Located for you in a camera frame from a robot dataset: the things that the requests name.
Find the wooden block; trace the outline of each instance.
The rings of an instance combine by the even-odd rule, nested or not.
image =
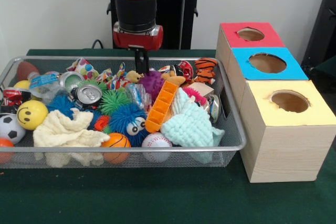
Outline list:
[[[222,23],[219,27],[216,59],[220,60],[226,72],[232,48],[285,47],[270,23],[244,22]]]
[[[201,82],[194,82],[189,85],[188,88],[192,88],[200,93],[201,96],[207,97],[209,94],[214,93],[214,89],[209,87],[208,85]]]
[[[287,48],[233,48],[227,73],[238,109],[246,80],[308,80]]]
[[[248,81],[240,151],[251,183],[315,180],[336,135],[336,117],[311,81]]]

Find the baseball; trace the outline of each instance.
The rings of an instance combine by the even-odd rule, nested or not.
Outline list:
[[[172,143],[160,132],[148,135],[142,142],[141,147],[172,147]],[[144,152],[143,156],[152,163],[161,163],[170,157],[170,152]]]

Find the brown football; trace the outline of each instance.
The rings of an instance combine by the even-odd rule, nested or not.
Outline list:
[[[31,72],[39,73],[38,69],[31,63],[23,61],[19,64],[16,70],[16,77],[18,81],[28,80],[28,75]]]

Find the plastic bottle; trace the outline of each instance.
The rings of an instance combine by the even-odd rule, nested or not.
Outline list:
[[[41,98],[44,103],[49,103],[60,90],[57,73],[46,73],[39,75],[31,72],[28,75],[30,81],[29,91],[37,98]]]

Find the mint green towel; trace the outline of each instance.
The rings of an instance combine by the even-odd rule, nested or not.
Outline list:
[[[161,133],[172,143],[182,147],[218,146],[225,131],[212,127],[210,116],[179,88],[173,103],[173,117],[161,126]],[[190,155],[201,163],[212,161],[212,152],[195,152]]]

